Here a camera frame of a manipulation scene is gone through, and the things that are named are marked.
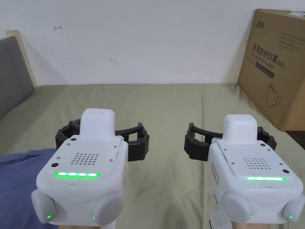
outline cardboard box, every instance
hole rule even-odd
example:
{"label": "cardboard box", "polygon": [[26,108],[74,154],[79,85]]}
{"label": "cardboard box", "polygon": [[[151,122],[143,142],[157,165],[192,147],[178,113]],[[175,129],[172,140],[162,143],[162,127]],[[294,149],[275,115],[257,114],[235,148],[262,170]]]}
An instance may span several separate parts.
{"label": "cardboard box", "polygon": [[305,131],[305,13],[257,9],[238,84],[281,131]]}

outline hand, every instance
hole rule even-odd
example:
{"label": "hand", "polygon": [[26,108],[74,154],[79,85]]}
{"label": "hand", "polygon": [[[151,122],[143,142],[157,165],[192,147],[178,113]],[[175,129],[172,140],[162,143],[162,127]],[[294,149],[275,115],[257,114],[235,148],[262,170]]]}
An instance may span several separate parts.
{"label": "hand", "polygon": [[242,224],[234,221],[232,222],[233,229],[270,229],[270,224]]}

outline green indicator light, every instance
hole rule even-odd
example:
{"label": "green indicator light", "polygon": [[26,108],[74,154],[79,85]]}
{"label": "green indicator light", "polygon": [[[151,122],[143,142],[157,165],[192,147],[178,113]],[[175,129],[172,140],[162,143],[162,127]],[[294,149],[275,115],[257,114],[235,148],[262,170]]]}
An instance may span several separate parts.
{"label": "green indicator light", "polygon": [[56,176],[101,176],[99,173],[65,173],[58,172],[55,173]]}
{"label": "green indicator light", "polygon": [[246,180],[287,180],[282,177],[246,177]]}

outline gray headboard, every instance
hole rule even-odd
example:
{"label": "gray headboard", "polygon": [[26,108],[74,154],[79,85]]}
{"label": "gray headboard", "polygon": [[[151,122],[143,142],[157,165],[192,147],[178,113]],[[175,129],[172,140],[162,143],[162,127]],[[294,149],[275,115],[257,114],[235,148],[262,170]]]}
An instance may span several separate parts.
{"label": "gray headboard", "polygon": [[16,37],[0,40],[0,119],[34,91]]}

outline blue cloth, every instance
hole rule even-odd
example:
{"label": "blue cloth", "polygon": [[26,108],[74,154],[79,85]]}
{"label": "blue cloth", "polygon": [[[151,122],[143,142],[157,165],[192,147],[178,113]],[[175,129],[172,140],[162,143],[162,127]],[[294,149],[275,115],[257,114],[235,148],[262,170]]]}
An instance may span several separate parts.
{"label": "blue cloth", "polygon": [[32,191],[37,189],[36,177],[55,151],[0,156],[1,229],[58,229],[57,225],[39,221],[31,199]]}

